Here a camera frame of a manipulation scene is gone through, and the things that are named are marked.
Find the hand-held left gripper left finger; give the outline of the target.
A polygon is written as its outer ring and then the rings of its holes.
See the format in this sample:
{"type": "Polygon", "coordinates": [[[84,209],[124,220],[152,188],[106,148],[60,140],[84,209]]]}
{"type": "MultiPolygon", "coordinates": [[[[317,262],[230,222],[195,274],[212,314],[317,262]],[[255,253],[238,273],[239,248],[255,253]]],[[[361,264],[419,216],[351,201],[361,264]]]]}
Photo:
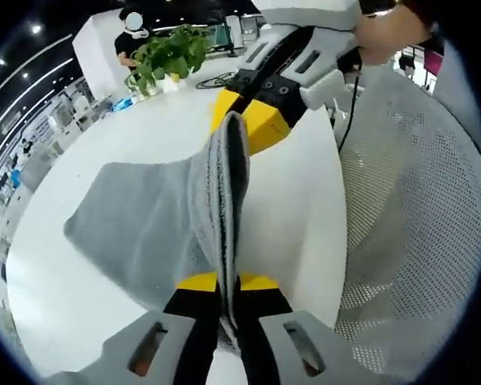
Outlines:
{"type": "Polygon", "coordinates": [[[45,384],[205,384],[217,345],[220,289],[215,273],[183,280],[161,311],[147,312],[103,343],[80,371],[45,384]]]}

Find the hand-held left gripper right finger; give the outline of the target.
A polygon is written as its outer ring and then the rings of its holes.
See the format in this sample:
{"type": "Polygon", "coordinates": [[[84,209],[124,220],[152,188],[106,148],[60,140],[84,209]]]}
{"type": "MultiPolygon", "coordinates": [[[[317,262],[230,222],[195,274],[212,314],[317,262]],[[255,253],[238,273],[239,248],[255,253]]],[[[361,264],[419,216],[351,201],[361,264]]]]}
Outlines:
{"type": "Polygon", "coordinates": [[[351,384],[347,343],[307,311],[294,311],[276,281],[241,274],[235,289],[241,358],[250,384],[351,384]]]}

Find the person's right hand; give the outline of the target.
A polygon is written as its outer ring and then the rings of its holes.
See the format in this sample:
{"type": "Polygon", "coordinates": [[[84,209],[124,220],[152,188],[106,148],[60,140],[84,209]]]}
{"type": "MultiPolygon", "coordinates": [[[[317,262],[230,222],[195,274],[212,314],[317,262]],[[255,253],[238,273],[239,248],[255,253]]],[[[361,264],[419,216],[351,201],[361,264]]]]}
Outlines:
{"type": "Polygon", "coordinates": [[[399,3],[386,14],[361,16],[354,28],[359,54],[364,66],[388,62],[409,45],[423,43],[431,37],[431,26],[410,7],[399,3]]]}

